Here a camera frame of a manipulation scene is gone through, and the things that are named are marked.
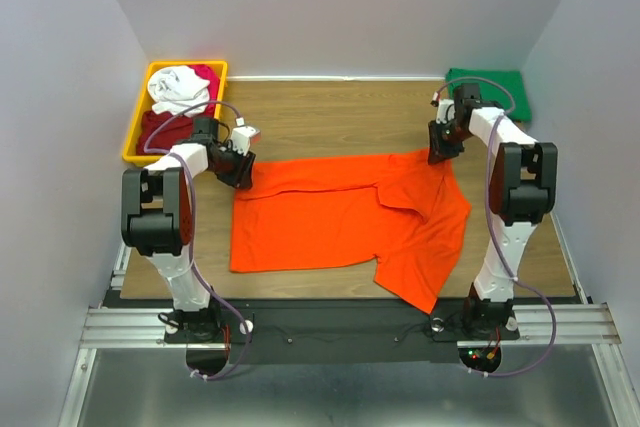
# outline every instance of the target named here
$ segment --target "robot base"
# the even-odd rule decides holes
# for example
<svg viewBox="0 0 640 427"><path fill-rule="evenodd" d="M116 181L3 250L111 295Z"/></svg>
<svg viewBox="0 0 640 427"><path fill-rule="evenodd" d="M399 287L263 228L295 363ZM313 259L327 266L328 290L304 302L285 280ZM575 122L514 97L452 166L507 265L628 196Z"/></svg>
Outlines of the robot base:
<svg viewBox="0 0 640 427"><path fill-rule="evenodd" d="M161 314L166 325L166 344L211 344L224 341L220 304L211 299L209 307L195 312L174 310Z"/></svg>
<svg viewBox="0 0 640 427"><path fill-rule="evenodd" d="M473 284L462 305L460 300L441 299L431 314L435 342L488 340L496 329L501 340L520 338L512 301L480 300Z"/></svg>

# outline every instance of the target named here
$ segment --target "green cloth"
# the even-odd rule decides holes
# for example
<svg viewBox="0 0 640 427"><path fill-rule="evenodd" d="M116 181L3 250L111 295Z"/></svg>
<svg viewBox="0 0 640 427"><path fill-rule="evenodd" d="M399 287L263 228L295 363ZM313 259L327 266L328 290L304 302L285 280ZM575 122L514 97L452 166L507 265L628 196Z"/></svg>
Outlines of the green cloth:
<svg viewBox="0 0 640 427"><path fill-rule="evenodd" d="M516 101L516 109L509 114L509 118L511 120L519 120L521 122L529 122L531 120L531 108L529 107L527 93L524 90L524 83L522 82L522 75L520 75L520 72L517 70L500 71L450 69L449 72L447 72L445 79L448 82L467 75L484 77L485 79L493 80L494 82L502 85L505 89L511 92L511 95L513 95L513 98ZM477 83L480 84L480 93L484 100L496 100L505 109L508 109L511 106L509 98L500 89L484 82L478 81ZM453 89L457 85L458 83L454 83L449 86L449 97L453 98Z"/></svg>

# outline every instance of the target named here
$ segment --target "white wall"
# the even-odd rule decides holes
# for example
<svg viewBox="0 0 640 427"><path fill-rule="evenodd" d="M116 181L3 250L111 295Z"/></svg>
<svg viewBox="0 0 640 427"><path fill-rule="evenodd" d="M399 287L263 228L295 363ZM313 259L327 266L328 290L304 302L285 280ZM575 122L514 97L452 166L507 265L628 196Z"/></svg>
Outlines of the white wall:
<svg viewBox="0 0 640 427"><path fill-rule="evenodd" d="M57 425L146 59L116 0L0 0L0 425Z"/></svg>
<svg viewBox="0 0 640 427"><path fill-rule="evenodd" d="M235 75L442 75L519 68L559 0L119 0L152 59Z"/></svg>
<svg viewBox="0 0 640 427"><path fill-rule="evenodd" d="M533 134L560 151L556 212L585 290L609 303L640 387L640 9L562 0L525 66Z"/></svg>

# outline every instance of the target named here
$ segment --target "white towel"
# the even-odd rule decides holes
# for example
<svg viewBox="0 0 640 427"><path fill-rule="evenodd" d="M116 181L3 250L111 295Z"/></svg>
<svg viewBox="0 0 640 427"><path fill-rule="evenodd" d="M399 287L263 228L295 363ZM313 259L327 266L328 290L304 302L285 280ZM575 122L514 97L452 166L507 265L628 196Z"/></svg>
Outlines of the white towel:
<svg viewBox="0 0 640 427"><path fill-rule="evenodd" d="M151 107L156 114L170 112L175 115L187 107L208 101L208 86L209 81L198 77L191 67L177 65L154 73L147 83L147 90L156 102ZM203 113L205 108L203 105L186 115L193 117Z"/></svg>

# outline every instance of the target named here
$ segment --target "black cable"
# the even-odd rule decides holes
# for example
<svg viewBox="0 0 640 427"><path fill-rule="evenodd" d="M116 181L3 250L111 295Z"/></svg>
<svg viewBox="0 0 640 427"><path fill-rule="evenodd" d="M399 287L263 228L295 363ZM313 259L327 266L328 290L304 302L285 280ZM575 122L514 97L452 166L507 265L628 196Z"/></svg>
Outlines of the black cable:
<svg viewBox="0 0 640 427"><path fill-rule="evenodd" d="M158 320L160 322L162 322L164 325L168 325L170 327L175 327L176 329L180 328L180 324L178 322L176 322L175 320L171 320L169 318L169 315L165 314L164 312L160 312L158 314Z"/></svg>
<svg viewBox="0 0 640 427"><path fill-rule="evenodd" d="M331 344L333 342L337 342L341 340L343 337L348 337L349 335L351 335L351 332L345 332L345 333L327 332L324 334L322 332L296 332L295 334L291 334L286 330L284 330L282 327L278 327L277 325L263 326L260 329L263 333L268 331L275 331L279 333L280 335L282 335L282 339L286 341L288 344L293 343L295 339L313 339L313 340L319 340L320 342L326 342ZM333 338L322 337L322 335L333 336Z"/></svg>
<svg viewBox="0 0 640 427"><path fill-rule="evenodd" d="M462 314L462 310L459 310L459 311L453 312L452 314L450 314L447 317L445 317L445 319L442 320L443 329L446 329L447 326L449 326L451 324L451 322L454 320L454 317L456 315L461 315L461 314ZM433 337L438 333L438 332L435 332L432 329L431 318L429 317L426 322L420 322L418 324L413 324L413 325L407 327L405 330L403 330L400 333L400 335L396 336L396 340L395 341L398 342L398 343L403 342L410 333L416 331L417 327L420 327L421 328L420 330L422 331L422 333L425 336L427 336L427 337L429 337L431 339L433 339Z"/></svg>
<svg viewBox="0 0 640 427"><path fill-rule="evenodd" d="M478 336L491 335L494 332L495 325L487 323L486 326L478 326L474 325L473 328L469 329L462 322L462 314L464 310L459 310L449 315L442 321L443 329L447 329L451 327L453 330L459 329L464 335L466 335L467 339L474 339Z"/></svg>
<svg viewBox="0 0 640 427"><path fill-rule="evenodd" d="M221 125L222 127L224 127L227 131L227 136L225 137L225 139L222 141L222 143L224 144L227 140L229 140L229 137L231 137L231 129L229 128L229 126L227 124L225 124L224 122L220 122L218 121L218 124Z"/></svg>

